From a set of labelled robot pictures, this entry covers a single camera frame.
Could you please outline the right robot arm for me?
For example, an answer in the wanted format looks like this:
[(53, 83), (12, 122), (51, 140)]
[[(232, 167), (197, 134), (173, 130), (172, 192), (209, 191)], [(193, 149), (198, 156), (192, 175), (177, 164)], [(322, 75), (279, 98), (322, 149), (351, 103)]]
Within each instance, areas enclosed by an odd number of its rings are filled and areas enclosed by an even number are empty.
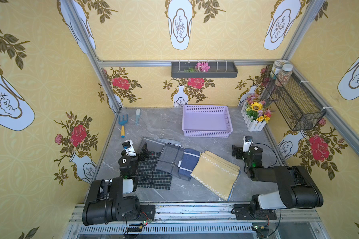
[(276, 220), (276, 210), (322, 207), (324, 198), (304, 166), (262, 165), (263, 149), (258, 146), (232, 146), (232, 156), (242, 159), (245, 173), (254, 182), (277, 184), (278, 190), (254, 195), (249, 204), (235, 204), (231, 213), (237, 220)]

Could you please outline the purple plastic basket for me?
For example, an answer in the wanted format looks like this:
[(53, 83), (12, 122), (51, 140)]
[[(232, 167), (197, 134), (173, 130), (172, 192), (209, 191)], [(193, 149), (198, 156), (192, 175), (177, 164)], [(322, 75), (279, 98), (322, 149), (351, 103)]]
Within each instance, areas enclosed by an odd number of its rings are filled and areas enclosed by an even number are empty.
[(187, 137), (228, 138), (233, 132), (227, 106), (185, 105), (182, 131)]

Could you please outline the yellow pillowcase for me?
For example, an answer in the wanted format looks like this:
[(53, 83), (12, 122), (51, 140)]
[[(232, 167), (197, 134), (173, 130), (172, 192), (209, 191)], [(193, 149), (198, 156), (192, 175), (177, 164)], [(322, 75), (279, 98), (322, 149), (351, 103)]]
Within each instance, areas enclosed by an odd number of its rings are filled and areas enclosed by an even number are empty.
[(205, 151), (190, 176), (223, 200), (230, 200), (233, 187), (240, 175), (240, 167)]

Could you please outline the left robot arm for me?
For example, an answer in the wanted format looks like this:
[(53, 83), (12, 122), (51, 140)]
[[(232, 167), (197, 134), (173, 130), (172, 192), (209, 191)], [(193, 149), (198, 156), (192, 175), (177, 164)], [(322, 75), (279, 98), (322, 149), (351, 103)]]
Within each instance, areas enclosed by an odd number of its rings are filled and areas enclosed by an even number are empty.
[(135, 151), (130, 140), (122, 145), (124, 150), (118, 160), (120, 176), (95, 180), (90, 185), (82, 212), (85, 226), (138, 221), (142, 227), (155, 218), (155, 205), (142, 205), (137, 196), (129, 195), (138, 186), (138, 164), (149, 157), (147, 144), (143, 144), (139, 151)]

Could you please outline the navy striped pillowcase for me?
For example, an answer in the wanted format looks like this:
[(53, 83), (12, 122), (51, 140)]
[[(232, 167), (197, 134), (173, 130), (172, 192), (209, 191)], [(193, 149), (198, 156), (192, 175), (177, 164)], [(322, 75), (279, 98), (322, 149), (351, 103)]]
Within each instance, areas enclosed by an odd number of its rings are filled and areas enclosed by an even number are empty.
[(182, 157), (182, 160), (179, 164), (179, 176), (181, 179), (185, 179), (185, 177), (188, 177), (188, 179), (191, 179), (191, 173), (193, 172), (194, 168), (196, 167), (199, 158), (201, 156), (201, 152), (186, 148), (184, 150), (184, 154)]

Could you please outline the grey checked pillowcase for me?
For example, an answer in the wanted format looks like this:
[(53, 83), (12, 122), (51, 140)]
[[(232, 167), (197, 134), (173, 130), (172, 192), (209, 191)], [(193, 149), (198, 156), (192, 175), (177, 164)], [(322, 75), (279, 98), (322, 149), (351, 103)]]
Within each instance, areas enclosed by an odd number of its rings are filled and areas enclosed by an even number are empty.
[(184, 148), (175, 144), (167, 143), (158, 159), (156, 169), (167, 172), (174, 177), (181, 178), (179, 174), (179, 162), (184, 155)]

